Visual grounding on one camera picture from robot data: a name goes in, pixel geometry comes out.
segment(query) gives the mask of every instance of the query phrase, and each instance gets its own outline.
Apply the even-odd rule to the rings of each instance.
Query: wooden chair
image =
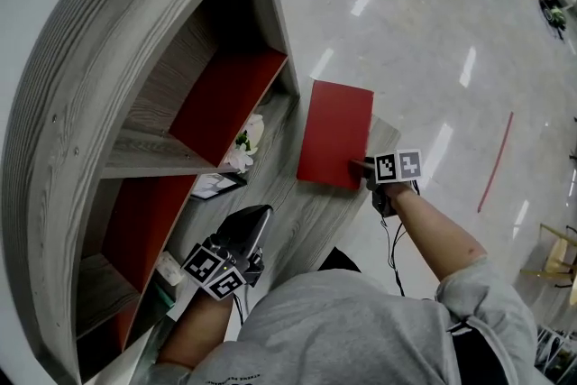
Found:
[[[569,236],[544,224],[539,225],[539,231],[541,231],[541,229],[545,229],[551,234],[554,234],[558,239],[549,252],[547,260],[545,261],[545,267],[542,271],[521,270],[521,274],[537,276],[538,278],[569,280],[571,284],[565,286],[555,286],[560,289],[571,288],[569,305],[575,305],[577,303],[577,278],[575,278],[577,274],[577,265],[566,263],[564,259],[567,253],[567,246],[570,244],[577,247],[577,240],[574,240]],[[570,226],[567,226],[567,229],[575,231],[574,228],[571,228]]]

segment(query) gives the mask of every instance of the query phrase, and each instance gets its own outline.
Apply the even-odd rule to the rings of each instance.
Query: wire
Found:
[[[236,305],[236,309],[238,311],[238,317],[241,318],[241,325],[244,325],[243,306],[241,304],[241,300],[238,298],[236,294],[233,294],[233,297],[234,297],[234,304]]]
[[[415,189],[416,193],[421,196],[421,191],[415,180],[411,181],[411,186]],[[397,249],[397,244],[400,239],[405,234],[407,234],[407,230],[403,231],[402,233],[400,232],[400,229],[403,227],[403,224],[401,223],[397,228],[395,237],[393,238],[393,244],[390,245],[390,233],[389,228],[387,227],[387,222],[385,222],[384,215],[380,216],[380,225],[385,229],[385,232],[387,233],[387,264],[393,271],[395,271],[395,281],[397,282],[398,289],[400,290],[400,295],[405,297],[405,290],[403,289],[403,283],[401,282],[400,276],[398,275],[397,263],[395,262],[395,250]]]

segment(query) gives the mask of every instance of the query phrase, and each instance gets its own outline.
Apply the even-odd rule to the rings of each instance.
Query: tiled floor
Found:
[[[575,223],[568,153],[577,144],[577,57],[548,29],[537,0],[369,0],[362,9],[364,1],[282,0],[299,76],[374,91],[373,112],[399,128],[399,147],[424,154],[424,197],[473,233],[513,281],[538,242],[541,252],[551,245],[539,222]],[[386,246],[365,204],[340,247],[398,293]],[[530,264],[541,261],[535,253]],[[397,262],[409,296],[434,295],[435,278],[407,237]]]

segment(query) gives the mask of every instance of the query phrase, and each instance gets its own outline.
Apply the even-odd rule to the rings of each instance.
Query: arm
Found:
[[[233,298],[217,302],[199,289],[160,349],[158,363],[194,369],[224,340]]]
[[[485,249],[458,224],[402,183],[385,187],[400,221],[439,280],[471,265]]]

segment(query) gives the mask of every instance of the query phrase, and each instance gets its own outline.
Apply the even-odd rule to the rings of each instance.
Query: red book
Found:
[[[361,178],[351,173],[349,162],[366,155],[372,98],[369,90],[315,81],[298,179],[359,189]]]

